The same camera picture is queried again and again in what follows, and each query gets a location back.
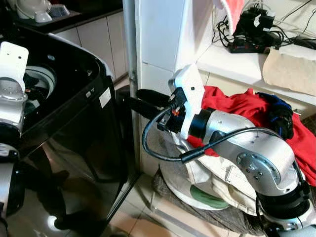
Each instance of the green fabric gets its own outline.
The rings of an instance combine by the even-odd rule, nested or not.
[[[212,196],[194,185],[191,185],[190,193],[195,200],[198,200],[206,205],[209,205],[210,207],[224,209],[229,206],[229,204],[221,198]]]

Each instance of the washing machine drum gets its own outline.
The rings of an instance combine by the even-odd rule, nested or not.
[[[24,114],[27,115],[39,107],[54,91],[56,75],[52,69],[39,66],[27,66],[23,77],[28,100]]]

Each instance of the electrical cable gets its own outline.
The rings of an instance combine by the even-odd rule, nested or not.
[[[307,27],[308,27],[308,25],[309,25],[309,23],[310,23],[311,18],[315,15],[315,13],[316,13],[316,8],[313,9],[313,13],[312,13],[312,15],[309,17],[309,19],[308,19],[308,21],[307,21],[307,24],[306,24],[306,27],[305,27],[305,29],[303,30],[303,32],[302,32],[301,34],[304,34],[304,32],[306,31],[306,29],[307,29]]]
[[[284,30],[280,26],[277,26],[277,25],[272,25],[272,26],[281,30],[281,31],[270,31],[270,32],[278,34],[279,37],[281,36],[280,37],[280,40],[281,40],[280,47],[294,43],[293,38],[290,38],[289,36],[287,36],[287,34],[284,32]]]
[[[298,163],[297,163],[297,161],[295,159],[294,159],[294,162],[293,162],[293,167],[296,170],[296,173],[298,175],[298,180],[300,181],[300,183],[303,183],[304,182],[303,175],[302,175],[300,167],[299,167],[299,165],[298,165]]]
[[[161,110],[153,119],[151,119],[148,124],[146,125],[144,131],[143,131],[143,135],[142,135],[142,144],[143,144],[143,148],[144,150],[150,154],[153,157],[156,157],[158,159],[164,160],[164,161],[181,161],[181,159],[179,157],[167,157],[164,155],[161,155],[157,152],[152,151],[149,147],[148,147],[148,143],[147,143],[147,136],[148,133],[151,129],[151,127],[153,126],[153,124],[162,116],[164,116],[165,114],[169,113],[172,110],[172,107],[166,107],[163,110]]]
[[[298,9],[296,9],[296,10],[294,10],[294,11],[288,13],[286,16],[284,16],[284,17],[281,18],[281,21],[284,21],[287,17],[289,17],[289,16],[292,15],[293,13],[297,12],[299,9],[301,9],[303,6],[309,4],[311,1],[313,1],[313,0],[308,0],[306,3],[304,3],[303,5],[301,5]]]
[[[265,234],[265,230],[264,230],[264,227],[263,227],[263,224],[262,224],[262,220],[261,220],[259,208],[260,208],[260,206],[259,206],[259,199],[258,199],[258,196],[257,196],[257,197],[256,197],[256,215],[257,215],[257,218],[259,219],[260,227],[261,227],[262,231],[263,231],[264,234]]]
[[[263,6],[265,6],[268,10],[271,10],[271,8],[269,7],[269,5],[263,3],[262,0],[250,0],[250,1],[247,2],[247,3],[245,4],[245,6],[242,8],[241,12],[245,11],[245,9],[246,9],[250,4],[254,4],[254,3],[259,3],[262,8],[263,8]]]
[[[293,32],[293,33],[295,33],[295,34],[302,32],[302,29],[301,29],[301,28],[299,28],[299,27],[297,27],[297,26],[295,26],[295,25],[292,25],[292,24],[290,24],[290,23],[283,22],[283,21],[278,20],[278,19],[276,19],[276,18],[275,18],[274,21],[277,22],[277,25],[285,24],[285,25],[287,25],[287,26],[289,26],[289,27],[292,27],[292,29],[286,29],[286,31],[288,31],[288,32]],[[308,37],[316,37],[316,34],[315,34],[314,32],[309,31],[309,30],[306,30],[306,31],[304,32],[304,35],[306,35],[306,36],[308,36]]]
[[[264,128],[264,127],[249,127],[249,128],[243,128],[243,129],[239,129],[239,130],[235,130],[233,132],[230,132],[228,134],[226,134],[225,136],[223,136],[222,138],[220,138],[219,140],[215,141],[215,142],[212,142],[212,143],[208,143],[206,144],[205,146],[203,147],[200,147],[200,148],[196,148],[192,151],[189,151],[189,152],[186,152],[186,153],[183,153],[181,154],[180,156],[178,157],[167,157],[167,156],[164,156],[162,154],[159,154],[157,152],[154,152],[152,151],[149,146],[148,146],[148,143],[147,143],[147,136],[148,136],[148,133],[151,129],[151,127],[153,126],[153,124],[160,118],[162,117],[163,115],[165,115],[166,113],[170,112],[172,110],[171,107],[166,107],[164,108],[163,110],[161,110],[153,119],[151,119],[148,124],[146,125],[144,131],[143,131],[143,134],[142,134],[142,144],[143,144],[143,148],[144,150],[150,154],[151,156],[153,157],[156,157],[158,159],[161,159],[161,160],[164,160],[164,161],[184,161],[185,159],[187,159],[187,157],[189,158],[195,158],[195,157],[198,157],[198,156],[201,156],[202,153],[204,153],[207,149],[215,146],[215,145],[218,145],[219,143],[221,142],[224,142],[226,141],[227,139],[231,138],[231,137],[234,137],[234,136],[237,136],[239,134],[242,134],[242,133],[245,133],[245,132],[251,132],[251,131],[261,131],[261,132],[264,132],[264,133],[267,133],[269,135],[273,135],[273,136],[276,136],[276,137],[280,137],[277,133],[275,133],[274,131],[270,130],[270,129],[267,129],[267,128]]]
[[[224,44],[223,38],[222,38],[222,34],[224,35],[224,33],[220,30],[220,27],[219,27],[219,26],[217,27],[217,29],[218,29],[219,39],[220,39],[221,43],[223,44],[224,47],[227,48],[227,47],[228,47],[228,44],[227,44],[227,45]]]

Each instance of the white countertop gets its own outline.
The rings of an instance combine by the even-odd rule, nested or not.
[[[316,50],[288,45],[280,48],[280,52],[316,60]],[[294,98],[312,105],[316,105],[316,97],[286,88],[266,84],[262,79],[262,67],[267,58],[258,53],[229,53],[222,45],[211,45],[198,59],[197,67],[200,70],[221,75],[248,85]]]

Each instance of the washing machine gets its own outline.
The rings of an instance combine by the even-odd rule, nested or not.
[[[0,41],[29,51],[28,101],[16,144],[16,189],[25,191],[8,206],[9,233],[100,236],[127,178],[109,72],[89,52],[34,31],[7,27]]]

